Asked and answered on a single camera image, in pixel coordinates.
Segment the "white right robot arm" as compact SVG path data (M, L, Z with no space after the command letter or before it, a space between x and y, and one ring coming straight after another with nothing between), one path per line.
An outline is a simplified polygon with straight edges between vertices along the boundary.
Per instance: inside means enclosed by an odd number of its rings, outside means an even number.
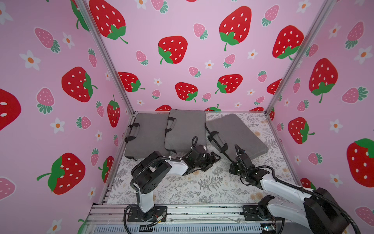
M276 177L270 166L254 166L246 151L235 145L236 161L230 173L240 177L246 186L268 191L257 208L263 219L280 217L296 222L315 234L342 234L352 226L356 234L360 229L353 218L341 208L332 195L323 188L310 189L288 183Z

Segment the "grey laptop bag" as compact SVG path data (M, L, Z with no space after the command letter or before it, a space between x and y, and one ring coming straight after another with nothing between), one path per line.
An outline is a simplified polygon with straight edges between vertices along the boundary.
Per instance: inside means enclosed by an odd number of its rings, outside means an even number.
M140 113L134 123L129 125L129 133L125 137L124 156L128 159L142 160L152 152L158 151L163 156L170 152L165 148L165 129L168 114Z
M209 142L231 162L236 161L236 144L252 160L268 152L268 147L235 114L208 121L205 129Z
M206 146L205 124L204 111L170 110L165 129L165 149L186 153L191 149L194 137L197 137L197 145Z

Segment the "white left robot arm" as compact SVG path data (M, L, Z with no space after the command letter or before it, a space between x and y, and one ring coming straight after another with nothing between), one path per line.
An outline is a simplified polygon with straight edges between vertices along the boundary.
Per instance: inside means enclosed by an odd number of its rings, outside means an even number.
M167 206L156 206L153 191L167 175L186 176L196 171L207 171L221 157L208 153L206 147L197 144L198 137L193 137L191 149L182 157L173 159L154 151L131 171L130 186L135 190L136 203L124 213L124 222L150 222L157 224L165 221Z

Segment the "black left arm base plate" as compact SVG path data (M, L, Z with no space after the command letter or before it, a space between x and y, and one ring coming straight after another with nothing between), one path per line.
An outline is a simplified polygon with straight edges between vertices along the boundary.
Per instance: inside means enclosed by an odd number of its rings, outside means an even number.
M166 221L167 206L154 206L148 212L144 213L138 206L130 208L127 214L128 222L159 222Z

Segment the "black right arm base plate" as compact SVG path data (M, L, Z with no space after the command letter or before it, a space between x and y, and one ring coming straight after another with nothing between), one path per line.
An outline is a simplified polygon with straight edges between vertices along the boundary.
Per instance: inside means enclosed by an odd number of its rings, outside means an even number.
M272 218L266 207L258 205L243 206L243 216L246 221L266 221Z

